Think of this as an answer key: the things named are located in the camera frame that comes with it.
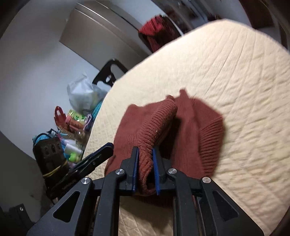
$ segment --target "bed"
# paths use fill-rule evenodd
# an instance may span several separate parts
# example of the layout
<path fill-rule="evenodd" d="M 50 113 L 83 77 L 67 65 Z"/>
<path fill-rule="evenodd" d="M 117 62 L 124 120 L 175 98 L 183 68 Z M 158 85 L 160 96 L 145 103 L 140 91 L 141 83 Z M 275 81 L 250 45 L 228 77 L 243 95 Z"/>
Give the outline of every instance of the bed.
<path fill-rule="evenodd" d="M 270 235 L 290 205 L 290 55 L 269 36 L 230 20 L 167 44 L 116 81 L 85 156 L 113 142 L 130 104 L 185 88 L 222 113 L 225 137 L 213 180 Z M 89 177 L 104 176 L 106 163 Z M 119 235 L 172 235 L 172 210 L 121 198 Z"/>

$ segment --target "cream quilted bedspread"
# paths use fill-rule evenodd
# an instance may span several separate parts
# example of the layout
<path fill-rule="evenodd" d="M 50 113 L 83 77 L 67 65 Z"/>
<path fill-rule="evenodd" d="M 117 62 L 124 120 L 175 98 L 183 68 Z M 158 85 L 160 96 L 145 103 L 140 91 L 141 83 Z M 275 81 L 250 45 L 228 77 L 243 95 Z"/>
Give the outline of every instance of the cream quilted bedspread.
<path fill-rule="evenodd" d="M 267 35 L 229 20 L 169 43 L 118 80 L 96 118 L 85 156 L 113 142 L 130 104 L 186 88 L 224 116 L 214 181 L 268 236 L 290 205 L 290 55 Z M 104 176 L 105 163 L 89 176 Z M 172 235 L 172 211 L 122 198 L 119 235 Z"/>

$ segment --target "red sweater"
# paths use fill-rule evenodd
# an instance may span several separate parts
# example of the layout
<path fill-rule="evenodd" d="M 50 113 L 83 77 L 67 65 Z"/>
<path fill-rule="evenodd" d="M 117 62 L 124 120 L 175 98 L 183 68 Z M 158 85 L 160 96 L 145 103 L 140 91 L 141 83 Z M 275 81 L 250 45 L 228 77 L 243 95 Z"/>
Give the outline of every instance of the red sweater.
<path fill-rule="evenodd" d="M 199 99 L 189 98 L 185 90 L 177 98 L 168 96 L 144 107 L 130 105 L 118 127 L 105 175 L 118 169 L 138 146 L 139 190 L 153 194 L 154 178 L 148 177 L 153 172 L 152 148 L 159 145 L 161 156 L 171 159 L 172 167 L 192 178 L 210 177 L 222 139 L 222 116 Z"/>

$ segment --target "black device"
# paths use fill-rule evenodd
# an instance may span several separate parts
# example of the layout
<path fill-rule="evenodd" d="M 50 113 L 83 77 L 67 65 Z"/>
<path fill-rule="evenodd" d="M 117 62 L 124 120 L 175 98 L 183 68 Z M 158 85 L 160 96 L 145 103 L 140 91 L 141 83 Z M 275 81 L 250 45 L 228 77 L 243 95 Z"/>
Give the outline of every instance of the black device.
<path fill-rule="evenodd" d="M 117 236 L 120 196 L 132 196 L 137 190 L 138 157 L 139 149 L 134 147 L 131 157 L 106 177 L 82 178 L 27 236 Z M 161 158 L 158 147 L 153 149 L 153 163 L 157 194 L 173 196 L 174 236 L 198 236 L 199 229 L 203 236 L 264 235 L 209 177 L 194 179 L 172 168 L 170 160 Z"/>

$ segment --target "red bag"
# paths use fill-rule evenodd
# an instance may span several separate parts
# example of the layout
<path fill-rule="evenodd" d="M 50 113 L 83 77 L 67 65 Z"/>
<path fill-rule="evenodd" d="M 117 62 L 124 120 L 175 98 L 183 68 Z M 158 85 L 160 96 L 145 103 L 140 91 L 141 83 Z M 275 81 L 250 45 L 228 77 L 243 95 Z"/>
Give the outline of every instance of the red bag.
<path fill-rule="evenodd" d="M 64 129 L 66 127 L 66 115 L 63 112 L 62 108 L 59 106 L 55 108 L 55 124 L 56 126 L 61 126 Z"/>

